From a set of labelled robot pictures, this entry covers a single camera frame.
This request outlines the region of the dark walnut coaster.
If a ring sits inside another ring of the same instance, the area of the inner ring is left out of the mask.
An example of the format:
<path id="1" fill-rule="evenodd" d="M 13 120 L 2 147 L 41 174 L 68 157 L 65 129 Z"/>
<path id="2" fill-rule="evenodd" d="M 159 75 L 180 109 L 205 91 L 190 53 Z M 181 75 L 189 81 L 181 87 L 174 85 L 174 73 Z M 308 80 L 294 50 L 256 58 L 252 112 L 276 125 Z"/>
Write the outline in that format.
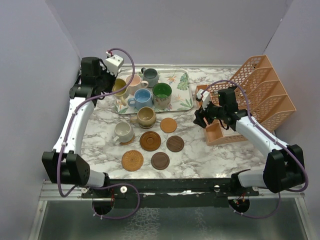
<path id="1" fill-rule="evenodd" d="M 157 152 L 151 157 L 151 165 L 156 170 L 164 170 L 170 164 L 170 158 L 165 152 Z"/>
<path id="2" fill-rule="evenodd" d="M 185 143 L 180 136 L 174 135 L 167 139 L 166 146 L 171 152 L 177 153 L 184 148 Z"/>

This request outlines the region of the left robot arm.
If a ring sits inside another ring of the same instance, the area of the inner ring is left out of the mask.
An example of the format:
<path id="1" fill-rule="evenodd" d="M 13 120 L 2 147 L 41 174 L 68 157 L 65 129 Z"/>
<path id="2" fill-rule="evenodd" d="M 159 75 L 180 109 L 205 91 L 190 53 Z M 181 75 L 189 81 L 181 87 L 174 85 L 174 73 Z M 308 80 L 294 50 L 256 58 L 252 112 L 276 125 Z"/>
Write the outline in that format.
<path id="1" fill-rule="evenodd" d="M 79 76 L 69 90 L 68 114 L 61 134 L 52 150 L 45 151 L 41 158 L 52 183 L 93 187 L 101 198 L 110 193 L 108 175 L 92 170 L 80 154 L 89 118 L 100 95 L 112 91 L 123 62 L 117 55 L 105 60 L 81 59 Z"/>

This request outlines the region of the white cream mug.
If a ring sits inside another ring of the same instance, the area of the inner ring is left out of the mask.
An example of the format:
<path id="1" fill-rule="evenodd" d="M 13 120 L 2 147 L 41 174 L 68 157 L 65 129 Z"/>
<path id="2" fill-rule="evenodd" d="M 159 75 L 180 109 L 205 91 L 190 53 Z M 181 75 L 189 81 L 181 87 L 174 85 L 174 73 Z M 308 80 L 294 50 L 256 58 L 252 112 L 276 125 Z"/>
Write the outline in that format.
<path id="1" fill-rule="evenodd" d="M 114 127 L 114 134 L 115 136 L 113 138 L 113 141 L 122 144 L 131 141 L 135 133 L 128 122 L 122 121 L 117 123 Z"/>

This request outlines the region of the tan brown mug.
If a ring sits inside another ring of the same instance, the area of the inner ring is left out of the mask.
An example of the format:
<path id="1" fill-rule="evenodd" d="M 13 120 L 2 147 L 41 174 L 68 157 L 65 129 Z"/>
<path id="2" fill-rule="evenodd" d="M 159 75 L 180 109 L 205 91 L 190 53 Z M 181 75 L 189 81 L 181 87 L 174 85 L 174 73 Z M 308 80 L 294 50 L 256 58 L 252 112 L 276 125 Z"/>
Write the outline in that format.
<path id="1" fill-rule="evenodd" d="M 157 117 L 155 111 L 148 106 L 142 107 L 138 113 L 131 117 L 129 122 L 138 124 L 143 129 L 150 129 L 156 123 Z"/>

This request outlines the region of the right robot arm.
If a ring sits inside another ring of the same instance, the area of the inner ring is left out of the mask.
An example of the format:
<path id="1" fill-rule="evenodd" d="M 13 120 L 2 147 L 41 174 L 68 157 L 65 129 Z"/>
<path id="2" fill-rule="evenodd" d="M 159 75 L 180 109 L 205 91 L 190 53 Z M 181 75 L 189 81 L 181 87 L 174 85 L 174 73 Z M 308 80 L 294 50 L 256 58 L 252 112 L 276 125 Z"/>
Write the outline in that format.
<path id="1" fill-rule="evenodd" d="M 218 91 L 218 105 L 213 104 L 210 93 L 203 89 L 196 93 L 196 100 L 201 106 L 194 113 L 194 124 L 206 128 L 218 120 L 244 136 L 266 158 L 263 169 L 232 174 L 229 189 L 234 195 L 240 196 L 250 187 L 266 188 L 273 193 L 296 192 L 298 185 L 303 185 L 301 191 L 308 187 L 302 149 L 272 135 L 255 120 L 249 108 L 239 109 L 233 89 Z"/>

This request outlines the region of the dark walnut coaster front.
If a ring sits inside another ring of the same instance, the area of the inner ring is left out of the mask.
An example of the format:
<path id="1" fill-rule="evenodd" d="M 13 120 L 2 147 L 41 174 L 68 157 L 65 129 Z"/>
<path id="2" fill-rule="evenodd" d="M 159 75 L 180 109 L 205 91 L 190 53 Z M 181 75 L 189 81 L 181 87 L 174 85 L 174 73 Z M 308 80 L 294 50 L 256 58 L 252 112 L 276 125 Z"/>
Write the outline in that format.
<path id="1" fill-rule="evenodd" d="M 164 170 L 170 164 L 170 158 L 165 152 L 157 152 L 151 157 L 151 165 L 156 170 Z"/>

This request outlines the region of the pink mug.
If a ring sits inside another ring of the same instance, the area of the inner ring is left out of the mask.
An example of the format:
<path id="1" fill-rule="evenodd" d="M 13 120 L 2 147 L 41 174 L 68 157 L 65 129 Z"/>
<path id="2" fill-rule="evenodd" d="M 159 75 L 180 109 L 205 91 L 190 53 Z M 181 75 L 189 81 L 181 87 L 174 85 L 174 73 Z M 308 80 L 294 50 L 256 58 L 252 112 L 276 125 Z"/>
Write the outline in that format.
<path id="1" fill-rule="evenodd" d="M 135 92 L 139 89 L 145 89 L 149 86 L 149 83 L 142 78 L 135 74 L 130 85 L 127 87 L 127 93 L 130 95 L 134 95 Z"/>

